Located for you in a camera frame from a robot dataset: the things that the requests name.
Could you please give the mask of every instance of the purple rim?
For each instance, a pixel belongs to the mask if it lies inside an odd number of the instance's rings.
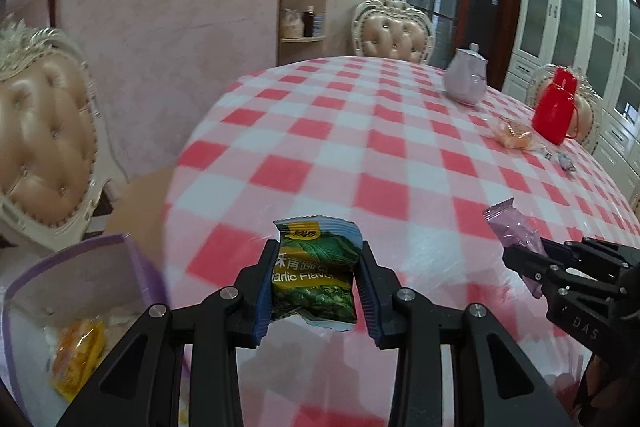
[[[7,370],[9,372],[9,384],[14,392],[15,402],[20,409],[28,417],[29,414],[24,406],[22,400],[22,393],[20,392],[20,386],[18,385],[18,379],[15,372],[14,363],[14,350],[11,341],[11,328],[9,322],[9,313],[6,312],[7,303],[13,298],[15,293],[26,285],[31,279],[46,272],[51,267],[54,267],[60,263],[64,263],[69,259],[87,253],[91,250],[101,247],[110,247],[111,245],[123,244],[127,248],[131,264],[133,265],[134,275],[138,286],[140,288],[140,296],[147,307],[155,303],[166,303],[166,291],[164,283],[162,282],[162,276],[158,270],[153,266],[151,261],[144,257],[138,247],[133,241],[129,233],[121,234],[114,233],[110,235],[99,235],[98,237],[92,237],[71,245],[71,247],[60,250],[54,253],[50,257],[39,261],[39,263],[31,266],[20,277],[15,279],[6,289],[4,293],[4,309],[2,311],[2,338],[4,340],[4,355],[6,357]]]

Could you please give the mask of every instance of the red thermos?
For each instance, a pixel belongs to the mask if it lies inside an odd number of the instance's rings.
[[[554,81],[549,84],[540,97],[540,102],[533,113],[531,126],[554,145],[560,145],[571,125],[575,108],[575,89],[578,80],[565,68],[558,68]]]

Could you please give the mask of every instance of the table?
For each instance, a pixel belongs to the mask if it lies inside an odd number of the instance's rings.
[[[635,246],[638,220],[578,144],[561,147],[577,174],[504,150],[487,119],[530,121],[530,108],[493,89],[477,109],[463,107],[444,96],[442,73],[335,57],[233,84],[193,132],[169,191],[172,305],[232,283],[277,237],[274,219],[343,217],[403,285],[441,305],[485,303],[558,390],[579,380],[588,352],[546,320],[545,299],[535,300],[503,266],[482,211],[513,197],[543,237]],[[279,321],[257,350],[239,350],[238,367],[248,427],[386,425],[396,352],[378,351],[364,320],[350,333]],[[450,375],[444,385],[452,389]],[[452,407],[445,392],[447,422]]]

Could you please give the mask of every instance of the screw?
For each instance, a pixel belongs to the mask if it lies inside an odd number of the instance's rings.
[[[149,315],[155,319],[162,317],[166,313],[166,306],[164,304],[154,304],[149,308]]]
[[[411,288],[400,288],[396,292],[396,296],[398,296],[401,301],[412,301],[415,299],[415,292]]]
[[[235,286],[225,286],[220,290],[220,296],[225,300],[235,299],[239,293],[238,288]]]
[[[486,315],[486,308],[482,306],[482,304],[473,303],[469,305],[469,313],[471,313],[474,317],[484,317]]]

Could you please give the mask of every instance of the dark bottle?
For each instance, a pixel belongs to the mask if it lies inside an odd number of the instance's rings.
[[[314,7],[307,6],[306,10],[302,13],[302,23],[305,25],[305,37],[314,36]]]

